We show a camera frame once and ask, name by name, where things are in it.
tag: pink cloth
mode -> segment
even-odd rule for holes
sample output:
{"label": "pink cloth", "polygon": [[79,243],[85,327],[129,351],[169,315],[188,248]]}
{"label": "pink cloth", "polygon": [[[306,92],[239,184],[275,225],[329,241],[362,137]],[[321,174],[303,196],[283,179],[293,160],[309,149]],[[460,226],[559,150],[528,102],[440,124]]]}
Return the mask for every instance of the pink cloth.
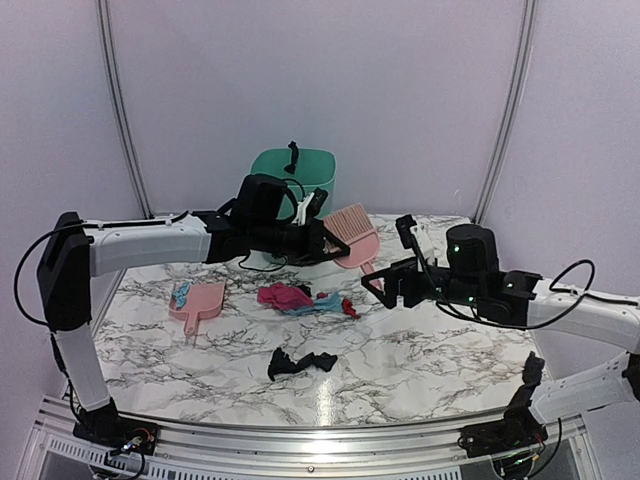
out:
{"label": "pink cloth", "polygon": [[278,310],[295,310],[301,307],[313,307],[313,300],[298,287],[287,287],[278,282],[270,287],[258,290],[258,302],[271,305]]}

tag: marble surface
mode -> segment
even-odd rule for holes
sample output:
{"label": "marble surface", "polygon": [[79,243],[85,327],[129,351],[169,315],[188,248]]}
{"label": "marble surface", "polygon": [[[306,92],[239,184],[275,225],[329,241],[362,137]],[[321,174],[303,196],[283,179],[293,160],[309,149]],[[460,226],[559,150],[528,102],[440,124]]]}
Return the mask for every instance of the marble surface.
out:
{"label": "marble surface", "polygon": [[[374,266],[406,258],[392,216],[372,216],[381,236]],[[445,231],[461,217],[416,217],[445,263]],[[251,425],[406,422],[477,412],[508,403],[530,351],[527,333],[483,327],[442,314],[431,302],[387,310],[360,285],[360,270],[333,262],[277,273],[238,262],[172,264],[127,272],[96,347],[118,407],[189,421]],[[226,281],[222,314],[200,323],[195,344],[169,318],[174,284]],[[308,284],[338,290],[363,316],[288,317],[257,303],[260,286]],[[267,378],[271,354],[339,356],[329,373],[310,368]]]}

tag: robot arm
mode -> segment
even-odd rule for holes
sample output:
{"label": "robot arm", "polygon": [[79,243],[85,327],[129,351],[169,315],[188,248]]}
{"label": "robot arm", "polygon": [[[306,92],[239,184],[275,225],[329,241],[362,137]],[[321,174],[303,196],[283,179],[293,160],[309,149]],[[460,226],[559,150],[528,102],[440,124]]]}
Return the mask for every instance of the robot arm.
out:
{"label": "robot arm", "polygon": [[[279,220],[285,196],[298,211]],[[297,204],[285,182],[259,174],[246,177],[238,198],[217,211],[111,223],[83,221],[75,212],[63,214],[47,234],[37,277],[54,356],[82,407],[74,433],[114,446],[131,440],[128,433],[136,428],[154,429],[121,418],[109,395],[89,329],[91,277],[145,265],[224,262],[248,256],[251,250],[285,257],[293,265],[348,255],[349,247],[314,218],[326,196],[317,189]],[[328,251],[327,241],[337,250]]]}
{"label": "robot arm", "polygon": [[[589,287],[582,292],[560,287],[557,280],[562,275],[552,282],[530,272],[501,272],[493,233],[477,225],[449,229],[450,267],[440,267],[429,257],[431,246],[413,218],[398,219],[396,227],[403,246],[415,256],[362,278],[362,284],[387,308],[394,308],[398,297],[408,308],[434,300],[441,311],[461,320],[519,330],[547,328],[627,351],[603,365],[550,382],[542,382],[544,360],[532,354],[525,365],[524,385],[513,396],[504,419],[462,429],[459,444],[469,457],[535,444],[538,437],[546,440],[545,424],[559,418],[640,401],[637,299],[601,294]],[[374,286],[380,279],[384,291]],[[454,305],[469,307],[473,315]]]}

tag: green bucket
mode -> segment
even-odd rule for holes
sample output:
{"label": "green bucket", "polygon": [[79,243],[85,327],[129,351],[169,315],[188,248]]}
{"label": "green bucket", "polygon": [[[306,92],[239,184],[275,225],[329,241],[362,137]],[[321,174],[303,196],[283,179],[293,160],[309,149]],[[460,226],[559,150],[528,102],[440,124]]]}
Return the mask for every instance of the green bucket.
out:
{"label": "green bucket", "polygon": [[[317,218],[323,218],[331,213],[333,204],[333,186],[336,181],[336,158],[331,152],[324,150],[312,150],[309,148],[298,149],[299,156],[295,168],[295,173],[291,174],[285,167],[292,162],[292,150],[290,148],[275,148],[267,150],[258,155],[251,166],[251,173],[266,173],[277,178],[286,180],[291,178],[302,184],[306,194],[313,192],[316,188],[322,188],[329,193],[327,200],[320,210]],[[287,182],[289,188],[300,201],[302,191],[293,181]],[[286,218],[293,213],[291,202],[285,198],[280,206],[278,218]]]}

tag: light blue cloth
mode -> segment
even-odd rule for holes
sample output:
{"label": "light blue cloth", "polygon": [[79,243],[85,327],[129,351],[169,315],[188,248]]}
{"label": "light blue cloth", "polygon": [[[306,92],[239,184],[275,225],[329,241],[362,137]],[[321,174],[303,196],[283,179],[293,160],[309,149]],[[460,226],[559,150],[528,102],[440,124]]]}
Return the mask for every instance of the light blue cloth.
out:
{"label": "light blue cloth", "polygon": [[180,309],[187,304],[187,293],[189,293],[190,288],[191,284],[189,282],[184,282],[178,290],[173,292],[173,298],[176,301],[177,309]]}
{"label": "light blue cloth", "polygon": [[299,316],[313,312],[341,312],[342,298],[338,292],[333,292],[325,298],[319,298],[313,302],[313,307],[300,307],[294,310],[283,310],[285,315]]}

